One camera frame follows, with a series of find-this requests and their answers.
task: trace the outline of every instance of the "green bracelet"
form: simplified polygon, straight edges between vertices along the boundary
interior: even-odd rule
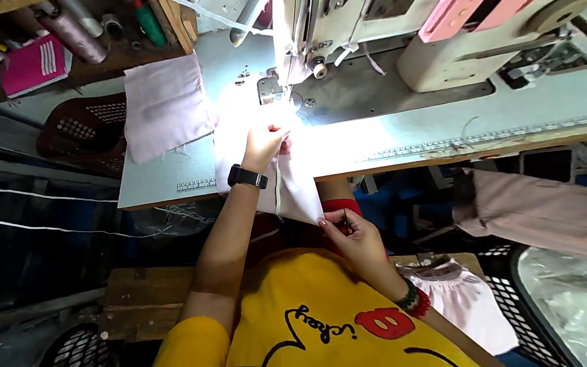
[[[403,310],[406,311],[409,308],[409,306],[415,302],[418,294],[416,293],[415,286],[413,285],[411,280],[404,278],[404,277],[403,277],[403,280],[405,281],[405,283],[407,283],[407,286],[409,288],[409,293],[407,293],[407,295],[403,299],[399,300],[395,304],[399,308],[402,308]]]

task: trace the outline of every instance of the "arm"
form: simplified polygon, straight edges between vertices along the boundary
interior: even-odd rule
[[[273,125],[251,129],[241,167],[264,172],[278,150],[288,153],[288,142],[284,141],[287,133]],[[244,183],[230,190],[198,257],[180,320],[208,316],[232,336],[235,306],[259,196],[259,188]]]
[[[343,235],[333,224],[343,220],[347,220],[354,231],[350,236]],[[318,224],[339,247],[352,269],[373,289],[393,302],[402,300],[407,295],[409,287],[387,259],[379,231],[371,222],[351,210],[339,210],[325,213],[325,220]],[[420,320],[459,347],[481,367],[503,367],[501,362],[433,308]]]

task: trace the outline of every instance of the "red logo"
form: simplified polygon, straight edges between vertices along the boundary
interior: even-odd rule
[[[413,321],[398,308],[376,308],[373,311],[359,312],[355,316],[355,324],[363,326],[374,336],[388,340],[400,338],[415,330]]]

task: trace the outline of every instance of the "yellow shirt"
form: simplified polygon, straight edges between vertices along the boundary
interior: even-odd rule
[[[232,343],[219,322],[192,317],[169,332],[154,366],[477,367],[358,280],[342,259],[299,250],[283,251],[245,276]]]

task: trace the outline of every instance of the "red bracelet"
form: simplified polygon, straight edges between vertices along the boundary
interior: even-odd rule
[[[416,294],[418,297],[418,304],[412,309],[407,311],[410,316],[415,317],[416,319],[420,316],[425,316],[427,311],[429,310],[429,306],[432,304],[429,301],[429,297],[425,292],[421,291],[418,287],[414,287],[416,289]]]

